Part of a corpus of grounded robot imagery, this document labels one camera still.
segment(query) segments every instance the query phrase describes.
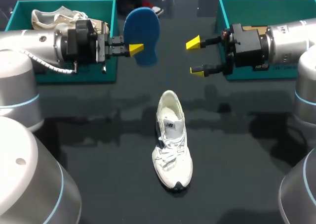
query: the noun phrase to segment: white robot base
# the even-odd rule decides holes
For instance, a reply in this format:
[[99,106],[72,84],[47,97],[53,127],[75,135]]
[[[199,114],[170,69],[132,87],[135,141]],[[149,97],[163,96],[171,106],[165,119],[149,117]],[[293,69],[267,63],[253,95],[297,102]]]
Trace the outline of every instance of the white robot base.
[[78,224],[74,180],[19,122],[0,117],[0,223]]

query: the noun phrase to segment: shoelace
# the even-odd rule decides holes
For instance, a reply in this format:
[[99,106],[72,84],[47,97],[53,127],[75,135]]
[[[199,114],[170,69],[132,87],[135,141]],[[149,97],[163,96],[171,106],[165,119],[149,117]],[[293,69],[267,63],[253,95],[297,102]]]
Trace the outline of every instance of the shoelace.
[[170,163],[177,158],[177,156],[184,154],[184,145],[183,141],[185,138],[185,133],[177,139],[165,139],[163,141],[165,143],[165,147],[160,149],[156,147],[157,151],[159,152],[158,159],[162,159],[165,163]]
[[75,11],[75,12],[76,14],[73,16],[72,19],[69,20],[70,22],[76,22],[77,20],[90,20],[93,28],[95,29],[97,24],[93,22],[91,19],[89,19],[89,17],[84,12],[80,12],[80,11]]

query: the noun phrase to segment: metal cylinder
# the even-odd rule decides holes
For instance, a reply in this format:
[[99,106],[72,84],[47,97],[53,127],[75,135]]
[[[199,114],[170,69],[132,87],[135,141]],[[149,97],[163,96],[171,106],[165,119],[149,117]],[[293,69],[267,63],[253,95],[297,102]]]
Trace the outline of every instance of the metal cylinder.
[[316,125],[316,45],[302,54],[298,63],[294,114],[307,125]]
[[79,190],[22,124],[0,117],[0,223],[77,224]]
[[296,63],[316,43],[316,18],[269,26],[269,62]]
[[30,58],[19,52],[0,51],[0,116],[12,118],[30,131],[44,122]]
[[278,204],[285,224],[316,223],[316,150],[283,179]]
[[24,49],[55,67],[63,66],[62,35],[56,30],[7,31],[0,34],[1,49]]

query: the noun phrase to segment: shoe insole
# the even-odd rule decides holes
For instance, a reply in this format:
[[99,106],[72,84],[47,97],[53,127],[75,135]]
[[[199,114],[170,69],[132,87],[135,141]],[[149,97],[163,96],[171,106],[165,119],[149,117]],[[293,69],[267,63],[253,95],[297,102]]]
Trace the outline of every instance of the shoe insole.
[[157,63],[155,47],[159,35],[159,19],[150,8],[137,8],[127,16],[123,29],[125,43],[144,44],[144,50],[134,55],[139,66],[149,67]]
[[162,115],[162,119],[168,119],[171,121],[178,121],[179,120],[176,113],[168,107],[165,107],[161,110],[161,115]]

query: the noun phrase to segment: white cable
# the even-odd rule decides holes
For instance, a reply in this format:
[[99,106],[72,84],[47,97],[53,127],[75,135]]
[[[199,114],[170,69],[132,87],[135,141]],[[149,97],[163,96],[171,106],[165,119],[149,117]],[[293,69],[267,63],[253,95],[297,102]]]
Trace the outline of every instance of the white cable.
[[52,70],[54,72],[58,72],[58,73],[62,73],[62,74],[72,74],[75,73],[74,70],[70,70],[70,69],[62,69],[62,68],[58,68],[55,67],[53,65],[50,65],[46,62],[44,62],[43,60],[41,60],[40,58],[36,57],[35,55],[31,54],[30,52],[23,50],[23,49],[11,49],[11,48],[6,48],[6,49],[0,49],[0,51],[6,51],[6,50],[10,50],[10,51],[14,51],[14,52],[19,52],[22,54],[27,55],[30,59],[38,62],[39,64],[43,65],[44,67],[48,68],[49,70]]

